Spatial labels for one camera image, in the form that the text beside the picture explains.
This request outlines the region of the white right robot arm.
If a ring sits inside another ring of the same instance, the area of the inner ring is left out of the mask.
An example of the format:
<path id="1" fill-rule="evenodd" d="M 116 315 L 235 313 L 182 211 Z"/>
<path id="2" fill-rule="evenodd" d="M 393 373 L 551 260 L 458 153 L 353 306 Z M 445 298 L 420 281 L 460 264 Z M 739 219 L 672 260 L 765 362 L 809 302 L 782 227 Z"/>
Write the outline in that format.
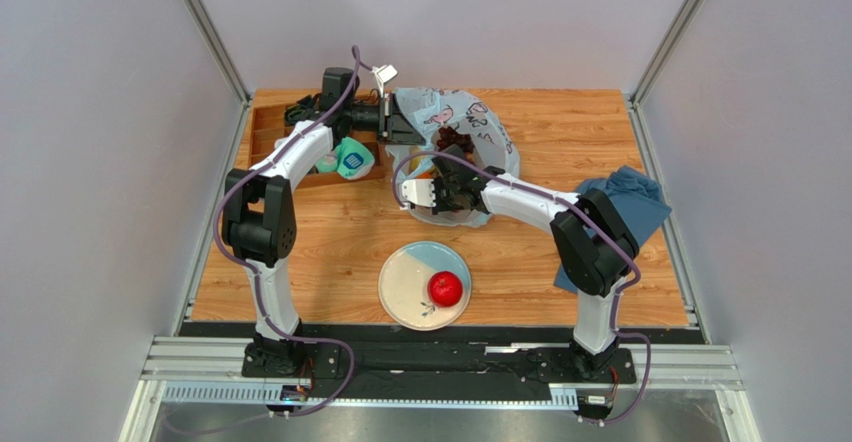
<path id="1" fill-rule="evenodd" d="M 608 360 L 617 348 L 621 294 L 641 277 L 639 244 L 610 198 L 597 189 L 545 189 L 498 168 L 481 169 L 450 150 L 428 154 L 439 173 L 435 208 L 510 217 L 552 236 L 561 267 L 578 290 L 577 357 L 594 365 Z"/>

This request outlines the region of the dark fake grape bunch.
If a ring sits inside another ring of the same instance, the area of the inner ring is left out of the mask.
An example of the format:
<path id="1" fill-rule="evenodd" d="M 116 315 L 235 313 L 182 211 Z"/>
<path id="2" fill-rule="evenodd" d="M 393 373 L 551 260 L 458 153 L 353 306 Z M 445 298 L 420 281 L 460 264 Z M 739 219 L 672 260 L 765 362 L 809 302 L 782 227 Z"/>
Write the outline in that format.
<path id="1" fill-rule="evenodd" d="M 435 142 L 439 150 L 445 150 L 450 146 L 458 146 L 465 155 L 472 155 L 475 145 L 470 135 L 461 134 L 450 126 L 442 126 L 438 129 L 438 139 Z"/>

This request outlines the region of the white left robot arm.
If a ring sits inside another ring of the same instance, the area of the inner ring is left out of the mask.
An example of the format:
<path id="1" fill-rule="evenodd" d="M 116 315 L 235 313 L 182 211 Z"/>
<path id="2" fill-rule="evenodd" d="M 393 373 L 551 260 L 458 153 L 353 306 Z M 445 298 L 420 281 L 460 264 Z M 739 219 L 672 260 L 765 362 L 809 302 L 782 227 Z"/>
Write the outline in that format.
<path id="1" fill-rule="evenodd" d="M 250 280 L 257 317 L 247 348 L 251 362 L 292 373 L 305 359 L 309 341 L 298 334 L 301 319 L 288 274 L 297 236 L 293 193 L 300 182 L 353 131 L 371 132 L 384 144 L 425 142 L 394 94 L 380 89 L 375 99 L 360 100 L 358 87 L 354 70 L 326 69 L 320 92 L 285 110 L 284 123 L 291 130 L 281 144 L 251 169 L 233 169 L 226 177 L 215 243 Z"/>

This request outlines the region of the translucent printed plastic bag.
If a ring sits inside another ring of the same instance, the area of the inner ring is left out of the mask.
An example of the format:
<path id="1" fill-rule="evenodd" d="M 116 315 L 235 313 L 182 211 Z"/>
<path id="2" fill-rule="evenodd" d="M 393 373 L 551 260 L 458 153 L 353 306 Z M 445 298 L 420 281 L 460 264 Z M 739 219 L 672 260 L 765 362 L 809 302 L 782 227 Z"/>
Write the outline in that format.
<path id="1" fill-rule="evenodd" d="M 507 129 L 497 114 L 474 94 L 429 87 L 398 88 L 394 94 L 401 111 L 426 141 L 421 146 L 388 145 L 385 148 L 392 167 L 399 171 L 399 183 L 437 175 L 432 158 L 419 153 L 443 151 L 435 145 L 438 129 L 442 126 L 471 136 L 475 150 L 472 155 L 464 156 L 477 167 L 496 166 L 514 176 L 520 174 L 520 155 Z"/>

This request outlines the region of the red fake apple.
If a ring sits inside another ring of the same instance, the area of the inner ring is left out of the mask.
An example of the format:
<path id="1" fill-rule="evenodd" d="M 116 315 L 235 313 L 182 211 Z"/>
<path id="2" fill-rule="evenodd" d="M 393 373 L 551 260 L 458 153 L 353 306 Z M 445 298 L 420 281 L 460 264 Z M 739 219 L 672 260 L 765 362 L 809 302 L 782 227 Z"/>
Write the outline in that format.
<path id="1" fill-rule="evenodd" d="M 462 280 L 454 273 L 441 271 L 428 281 L 427 293 L 430 301 L 439 307 L 452 307 L 458 304 L 464 295 Z"/>

